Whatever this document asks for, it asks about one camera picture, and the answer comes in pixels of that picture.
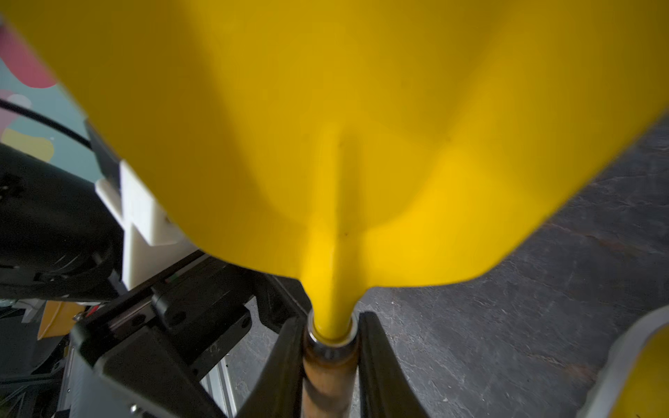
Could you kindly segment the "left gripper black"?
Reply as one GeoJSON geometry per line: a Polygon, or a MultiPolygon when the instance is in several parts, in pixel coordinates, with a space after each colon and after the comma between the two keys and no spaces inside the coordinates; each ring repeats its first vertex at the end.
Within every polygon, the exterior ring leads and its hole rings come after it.
{"type": "Polygon", "coordinates": [[[297,280],[197,251],[80,320],[71,339],[133,417],[233,417],[225,360],[252,328],[250,300],[274,332],[311,309],[297,280]]]}

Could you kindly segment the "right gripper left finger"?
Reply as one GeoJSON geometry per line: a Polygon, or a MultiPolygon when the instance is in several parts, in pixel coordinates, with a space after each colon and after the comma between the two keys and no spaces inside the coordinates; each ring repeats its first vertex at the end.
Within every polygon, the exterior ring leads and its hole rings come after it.
{"type": "Polygon", "coordinates": [[[284,323],[259,380],[237,417],[301,417],[305,327],[306,320],[300,317],[284,323]]]}

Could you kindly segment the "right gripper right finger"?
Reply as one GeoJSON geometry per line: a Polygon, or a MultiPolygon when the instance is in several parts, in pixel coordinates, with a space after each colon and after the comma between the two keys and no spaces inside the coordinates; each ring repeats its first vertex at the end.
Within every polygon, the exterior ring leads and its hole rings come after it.
{"type": "Polygon", "coordinates": [[[375,313],[359,315],[359,386],[362,417],[426,417],[375,313]]]}

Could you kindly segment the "white plastic storage box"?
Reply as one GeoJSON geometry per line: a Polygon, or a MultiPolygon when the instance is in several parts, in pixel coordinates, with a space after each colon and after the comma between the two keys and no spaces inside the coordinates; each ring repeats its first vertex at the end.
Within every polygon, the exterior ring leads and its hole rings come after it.
{"type": "Polygon", "coordinates": [[[665,326],[668,327],[668,307],[645,315],[615,341],[606,365],[599,372],[585,404],[577,413],[578,417],[610,417],[641,350],[665,326]]]}

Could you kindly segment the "yellow shovel wooden handle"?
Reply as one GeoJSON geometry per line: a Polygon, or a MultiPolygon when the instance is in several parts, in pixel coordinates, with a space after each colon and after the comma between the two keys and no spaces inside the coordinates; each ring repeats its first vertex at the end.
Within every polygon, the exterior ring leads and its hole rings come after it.
{"type": "Polygon", "coordinates": [[[302,416],[355,304],[488,273],[668,107],[665,1],[4,1],[199,249],[296,278],[302,416]]]}

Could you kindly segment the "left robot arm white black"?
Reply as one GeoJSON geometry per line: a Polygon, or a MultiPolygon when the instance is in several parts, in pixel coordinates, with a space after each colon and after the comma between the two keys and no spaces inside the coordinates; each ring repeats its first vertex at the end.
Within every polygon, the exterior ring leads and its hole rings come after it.
{"type": "Polygon", "coordinates": [[[2,146],[1,296],[99,303],[72,343],[143,417],[224,416],[201,382],[247,335],[256,299],[280,339],[242,415],[299,416],[301,285],[201,252],[116,171],[94,184],[2,146]]]}

